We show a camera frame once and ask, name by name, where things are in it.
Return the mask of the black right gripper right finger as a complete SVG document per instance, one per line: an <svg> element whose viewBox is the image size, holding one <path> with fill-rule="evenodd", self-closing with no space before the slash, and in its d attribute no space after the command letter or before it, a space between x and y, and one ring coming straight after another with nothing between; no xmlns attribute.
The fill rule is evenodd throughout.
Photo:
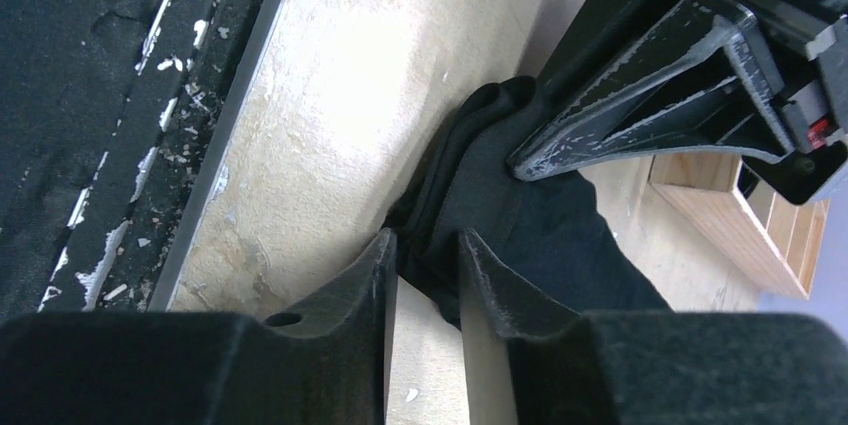
<svg viewBox="0 0 848 425"><path fill-rule="evenodd" d="M474 424L843 424L847 347L798 314L586 312L458 238Z"/></svg>

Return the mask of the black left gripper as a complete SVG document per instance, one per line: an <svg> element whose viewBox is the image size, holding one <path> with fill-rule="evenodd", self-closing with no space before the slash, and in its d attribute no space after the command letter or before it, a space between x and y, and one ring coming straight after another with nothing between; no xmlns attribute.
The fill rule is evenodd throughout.
<svg viewBox="0 0 848 425"><path fill-rule="evenodd" d="M841 0L585 0L540 81L553 114L509 160L524 181L734 153L801 205L847 164Z"/></svg>

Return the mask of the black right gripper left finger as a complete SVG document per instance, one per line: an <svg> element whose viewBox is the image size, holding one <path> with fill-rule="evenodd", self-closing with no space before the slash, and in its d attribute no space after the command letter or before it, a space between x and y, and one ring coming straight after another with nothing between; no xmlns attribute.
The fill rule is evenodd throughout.
<svg viewBox="0 0 848 425"><path fill-rule="evenodd" d="M380 231L265 320L224 312L43 312L1 328L5 424L381 424L397 291Z"/></svg>

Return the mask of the plain black underwear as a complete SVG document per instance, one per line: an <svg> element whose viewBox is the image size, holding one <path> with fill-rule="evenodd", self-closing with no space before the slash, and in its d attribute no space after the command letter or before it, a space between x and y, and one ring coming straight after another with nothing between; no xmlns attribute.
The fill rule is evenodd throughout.
<svg viewBox="0 0 848 425"><path fill-rule="evenodd" d="M466 228L574 311L668 308L619 248L590 181L572 171L524 182L509 170L508 157L548 111L532 77L480 87L444 125L422 177L385 218L398 238L400 275L452 325L460 322L457 235Z"/></svg>

